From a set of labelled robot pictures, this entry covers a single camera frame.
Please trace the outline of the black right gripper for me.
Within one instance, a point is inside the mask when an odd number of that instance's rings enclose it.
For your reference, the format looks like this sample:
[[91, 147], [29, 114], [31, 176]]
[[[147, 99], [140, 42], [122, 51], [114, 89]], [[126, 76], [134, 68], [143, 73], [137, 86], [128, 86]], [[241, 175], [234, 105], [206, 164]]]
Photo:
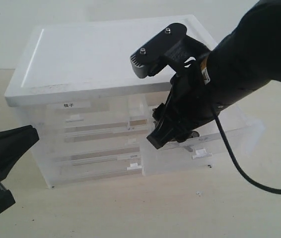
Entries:
[[211, 74], [214, 53], [201, 42], [177, 42], [165, 50], [165, 62], [175, 75], [166, 103], [156, 110], [158, 127], [146, 137], [154, 148], [213, 120], [210, 97], [214, 87], [206, 83], [203, 70]]

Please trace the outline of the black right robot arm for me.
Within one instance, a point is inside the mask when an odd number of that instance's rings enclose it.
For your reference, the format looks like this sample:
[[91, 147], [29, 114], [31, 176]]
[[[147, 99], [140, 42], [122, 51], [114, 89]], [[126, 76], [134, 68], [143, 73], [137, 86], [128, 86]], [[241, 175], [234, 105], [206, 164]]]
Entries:
[[221, 111], [267, 85], [281, 82], [281, 0], [261, 0], [212, 51], [171, 79], [167, 101], [153, 113], [147, 136], [156, 148], [214, 120]]

